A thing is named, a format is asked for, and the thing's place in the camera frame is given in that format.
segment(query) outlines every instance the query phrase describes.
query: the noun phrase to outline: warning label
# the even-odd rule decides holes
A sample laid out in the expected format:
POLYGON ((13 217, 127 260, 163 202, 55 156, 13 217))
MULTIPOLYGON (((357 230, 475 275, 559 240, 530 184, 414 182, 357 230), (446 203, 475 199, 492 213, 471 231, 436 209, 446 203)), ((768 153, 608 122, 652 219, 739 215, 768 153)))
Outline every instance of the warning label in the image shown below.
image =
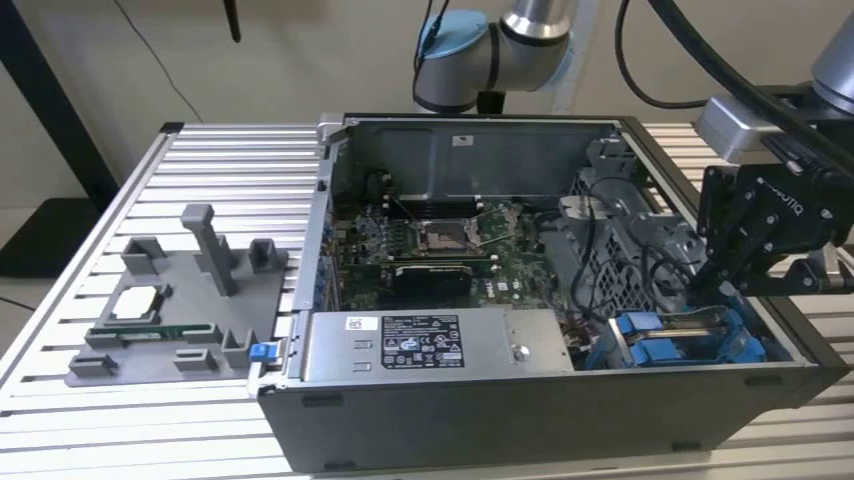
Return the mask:
POLYGON ((463 339, 456 315, 383 317, 383 367, 463 366, 463 339))

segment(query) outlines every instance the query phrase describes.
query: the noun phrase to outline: metal slotted table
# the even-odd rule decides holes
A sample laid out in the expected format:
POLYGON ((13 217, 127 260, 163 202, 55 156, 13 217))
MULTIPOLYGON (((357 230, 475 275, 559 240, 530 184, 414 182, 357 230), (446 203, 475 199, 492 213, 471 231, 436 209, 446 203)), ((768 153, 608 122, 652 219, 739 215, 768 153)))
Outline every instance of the metal slotted table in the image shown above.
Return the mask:
MULTIPOLYGON (((722 163, 688 124, 646 125, 699 188, 722 163)), ((0 478, 279 478, 295 475, 245 381, 68 388, 68 361, 104 307, 132 236, 167 250, 196 243, 179 217, 211 203, 232 247, 272 238, 291 255, 276 331, 292 289, 315 188, 313 125, 188 125, 161 133, 119 197, 0 361, 0 478)), ((854 364, 854 298, 795 298, 854 364)), ((456 469, 371 478, 850 478, 854 374, 798 410, 766 413, 707 453, 456 469)))

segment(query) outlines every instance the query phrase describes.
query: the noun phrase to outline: cable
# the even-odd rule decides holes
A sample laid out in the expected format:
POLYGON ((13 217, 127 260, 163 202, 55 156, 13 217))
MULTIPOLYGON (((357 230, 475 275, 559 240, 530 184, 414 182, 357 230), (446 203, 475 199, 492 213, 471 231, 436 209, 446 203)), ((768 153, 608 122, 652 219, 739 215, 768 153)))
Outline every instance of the cable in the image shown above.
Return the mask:
POLYGON ((131 30, 133 30, 133 32, 136 33, 136 36, 139 37, 139 39, 145 44, 145 48, 148 48, 148 51, 151 52, 151 55, 155 57, 155 61, 157 62, 157 65, 160 65, 160 70, 163 70, 163 74, 165 75, 165 79, 169 82, 169 86, 172 87, 172 90, 175 91, 177 96, 181 97, 181 100, 184 101, 184 103, 189 107, 189 110, 192 110, 192 114, 196 116, 196 119, 199 120, 199 123, 204 123, 204 120, 201 119, 201 115, 199 115, 199 110, 196 110, 196 107, 192 106, 192 103, 189 103, 189 100, 187 100, 187 97, 184 96, 181 91, 177 89, 177 86, 175 85, 175 81, 172 80, 172 75, 169 75, 169 71, 167 70, 165 65, 163 64, 163 61, 160 60, 160 57, 157 56, 157 52, 155 52, 155 49, 152 48, 151 44, 148 43, 148 40, 145 40, 145 36, 143 35, 143 32, 140 32, 139 28, 136 28, 136 25, 133 24, 133 20, 131 19, 131 15, 128 15, 128 12, 124 9, 124 7, 121 6, 121 3, 119 3, 119 0, 112 0, 112 3, 116 5, 116 8, 119 8, 119 11, 121 12, 121 16, 124 17, 124 19, 128 22, 128 25, 131 26, 131 30))
POLYGON ((580 310, 582 315, 591 318, 596 323, 604 325, 607 323, 606 318, 594 312, 584 304, 582 304, 578 299, 578 285, 582 280, 582 275, 584 270, 587 270, 587 266, 590 265, 590 258, 592 256, 592 245, 596 238, 596 214, 592 210, 592 204, 587 201, 587 241, 584 244, 584 252, 582 253, 582 263, 575 271, 575 276, 572 277, 572 283, 570 284, 570 300, 572 300, 572 305, 580 310))
POLYGON ((854 179, 854 155, 831 142, 810 125, 790 113, 790 109, 759 90, 723 60, 684 18, 672 0, 648 0, 658 17, 682 47, 735 99, 763 120, 775 124, 791 138, 823 157, 845 175, 854 179))
POLYGON ((15 300, 5 298, 5 297, 0 297, 0 302, 5 302, 9 305, 15 305, 19 308, 23 308, 24 310, 29 310, 31 312, 35 312, 36 309, 33 307, 31 307, 29 305, 23 304, 21 302, 16 302, 15 300))
POLYGON ((424 10, 424 19, 422 20, 422 28, 418 29, 418 40, 415 41, 415 54, 412 55, 412 72, 418 71, 418 59, 422 51, 422 37, 424 36, 424 28, 430 19, 430 11, 432 10, 432 0, 427 0, 427 10, 424 10))
POLYGON ((706 313, 710 310, 715 310, 716 313, 726 313, 728 307, 726 305, 706 305, 704 307, 695 308, 694 310, 688 310, 687 312, 662 313, 659 314, 659 317, 672 318, 691 316, 696 315, 698 313, 706 313))
POLYGON ((427 56, 427 51, 432 48, 432 44, 436 41, 436 35, 439 35, 439 29, 442 28, 442 19, 444 18, 444 12, 448 9, 448 4, 451 0, 444 0, 442 4, 442 8, 439 9, 439 14, 436 15, 436 19, 432 21, 430 25, 430 30, 427 31, 427 36, 424 37, 424 41, 422 42, 422 35, 424 32, 424 27, 427 25, 427 20, 430 18, 430 11, 432 10, 432 0, 427 2, 427 11, 424 12, 424 20, 422 22, 420 33, 418 35, 418 48, 416 48, 416 57, 415 57, 415 75, 412 75, 412 100, 415 100, 415 85, 418 84, 418 77, 422 74, 422 67, 424 66, 424 57, 427 56))
POLYGON ((694 100, 690 102, 664 102, 650 97, 646 92, 638 86, 635 79, 628 72, 628 66, 626 65, 626 54, 623 52, 623 26, 626 24, 626 11, 628 10, 628 0, 623 0, 619 4, 619 10, 616 11, 616 24, 614 26, 614 54, 616 56, 616 66, 619 67, 619 73, 623 76, 628 89, 635 96, 643 100, 643 102, 654 107, 663 108, 664 110, 684 110, 688 108, 700 108, 706 105, 706 100, 694 100))

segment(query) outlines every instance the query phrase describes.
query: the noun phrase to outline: black cable hose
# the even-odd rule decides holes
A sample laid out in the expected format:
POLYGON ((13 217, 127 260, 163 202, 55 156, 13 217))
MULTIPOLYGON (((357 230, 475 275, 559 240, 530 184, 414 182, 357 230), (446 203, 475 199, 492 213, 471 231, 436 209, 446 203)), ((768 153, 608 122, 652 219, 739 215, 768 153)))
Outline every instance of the black cable hose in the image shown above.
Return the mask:
POLYGON ((703 40, 674 1, 648 0, 648 2, 684 50, 735 99, 826 159, 850 179, 854 179, 854 156, 795 117, 789 108, 735 71, 703 40))
POLYGON ((587 307, 587 305, 584 305, 580 302, 578 298, 578 285, 580 283, 584 270, 587 270, 587 265, 590 265, 590 259, 592 257, 592 246, 594 246, 594 241, 596 239, 596 215, 595 215, 595 212, 592 211, 592 204, 590 203, 590 201, 587 202, 587 215, 588 215, 587 241, 584 243, 584 251, 582 253, 582 264, 579 265, 578 270, 575 271, 575 276, 572 277, 572 283, 570 284, 570 300, 572 301, 572 305, 575 305, 575 307, 580 310, 582 315, 584 315, 584 317, 592 319, 596 323, 604 326, 607 323, 607 319, 602 315, 599 315, 595 311, 592 311, 587 307))
POLYGON ((422 21, 422 28, 418 34, 418 46, 416 46, 416 56, 415 56, 415 74, 412 75, 412 100, 416 100, 415 95, 415 86, 418 84, 418 77, 422 74, 422 67, 424 66, 424 57, 427 56, 427 52, 432 48, 432 45, 436 41, 436 36, 439 35, 439 30, 442 29, 442 20, 444 19, 444 12, 448 9, 448 4, 451 0, 444 0, 442 3, 442 8, 439 9, 439 14, 436 15, 436 19, 432 21, 430 25, 430 30, 427 30, 427 36, 424 37, 424 41, 422 42, 422 35, 424 32, 424 27, 427 26, 427 20, 430 19, 430 11, 432 10, 432 0, 427 2, 427 10, 424 12, 424 20, 422 21))
POLYGON ((650 97, 647 93, 640 89, 640 86, 635 82, 628 72, 628 65, 626 64, 626 54, 623 52, 623 29, 626 25, 626 12, 628 10, 628 0, 623 0, 619 4, 619 10, 616 11, 616 23, 614 25, 614 54, 616 56, 616 67, 619 73, 623 76, 626 85, 635 96, 643 100, 643 103, 652 105, 656 108, 664 110, 684 110, 688 108, 700 108, 706 105, 706 100, 694 100, 690 102, 664 102, 650 97))
POLYGON ((0 302, 8 303, 9 305, 15 305, 16 307, 23 308, 24 310, 29 310, 31 312, 36 311, 35 307, 31 307, 29 305, 12 300, 11 298, 0 297, 0 302))
POLYGON ((427 9, 424 10, 424 19, 422 20, 422 28, 418 29, 418 40, 415 42, 415 54, 412 55, 412 72, 418 71, 418 59, 422 52, 422 36, 424 35, 424 28, 427 28, 427 19, 430 19, 430 12, 432 10, 432 0, 427 0, 427 9))

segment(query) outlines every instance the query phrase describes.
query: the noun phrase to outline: white wall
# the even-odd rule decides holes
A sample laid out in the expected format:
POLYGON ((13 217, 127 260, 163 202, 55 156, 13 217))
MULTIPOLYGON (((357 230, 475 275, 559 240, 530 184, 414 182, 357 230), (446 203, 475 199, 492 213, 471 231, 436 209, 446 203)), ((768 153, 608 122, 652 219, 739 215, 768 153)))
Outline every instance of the white wall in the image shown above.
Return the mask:
MULTIPOLYGON (((19 0, 45 57, 124 177, 165 121, 193 121, 111 0, 19 0)), ((205 122, 313 122, 320 112, 411 112, 426 1, 240 0, 243 42, 219 0, 123 0, 205 122)), ((508 1, 454 0, 496 18, 508 1)), ((548 111, 551 94, 508 99, 548 111)))
POLYGON ((0 208, 37 207, 51 197, 84 197, 83 188, 0 65, 0 208))
MULTIPOLYGON (((574 114, 690 120, 636 100, 612 52, 619 0, 599 6, 572 95, 574 114)), ((219 0, 121 0, 207 122, 313 122, 324 111, 412 111, 411 60, 426 0, 240 0, 243 42, 219 0)), ((17 0, 21 15, 111 168, 124 178, 165 121, 193 121, 112 0, 17 0)), ((511 0, 452 0, 495 19, 511 0)), ((679 0, 686 15, 756 83, 809 79, 809 65, 851 0, 679 0)), ((638 82, 668 100, 719 87, 684 54, 647 2, 632 0, 626 52, 638 82)), ((512 94, 507 111, 551 110, 552 94, 512 94)))
MULTIPOLYGON (((582 1, 598 3, 599 15, 567 110, 654 121, 695 119, 698 110, 666 111, 636 99, 614 58, 619 0, 582 1)), ((679 0, 678 5, 718 53, 755 84, 810 80, 810 65, 854 9, 851 0, 679 0)), ((654 98, 695 100, 722 91, 643 0, 631 1, 623 39, 630 71, 654 98)))

